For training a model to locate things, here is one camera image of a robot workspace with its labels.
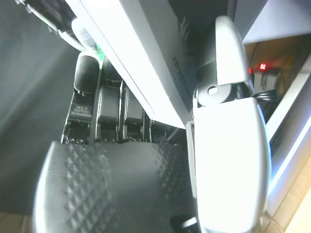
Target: screw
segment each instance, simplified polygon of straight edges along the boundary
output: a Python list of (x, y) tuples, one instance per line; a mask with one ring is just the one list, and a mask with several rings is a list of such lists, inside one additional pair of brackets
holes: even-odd
[(73, 138), (67, 138), (67, 143), (74, 143), (74, 139)]

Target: dark gray cloth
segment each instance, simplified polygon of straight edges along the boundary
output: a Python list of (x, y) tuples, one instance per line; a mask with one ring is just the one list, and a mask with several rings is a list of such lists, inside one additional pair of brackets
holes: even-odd
[(31, 214), (46, 152), (65, 124), (78, 51), (9, 0), (0, 7), (0, 54), (0, 211)]

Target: red light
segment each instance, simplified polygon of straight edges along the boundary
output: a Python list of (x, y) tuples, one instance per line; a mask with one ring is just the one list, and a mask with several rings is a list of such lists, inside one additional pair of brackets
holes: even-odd
[(266, 70), (266, 69), (267, 69), (267, 64), (261, 63), (261, 64), (260, 64), (260, 69), (261, 69), (261, 70)]

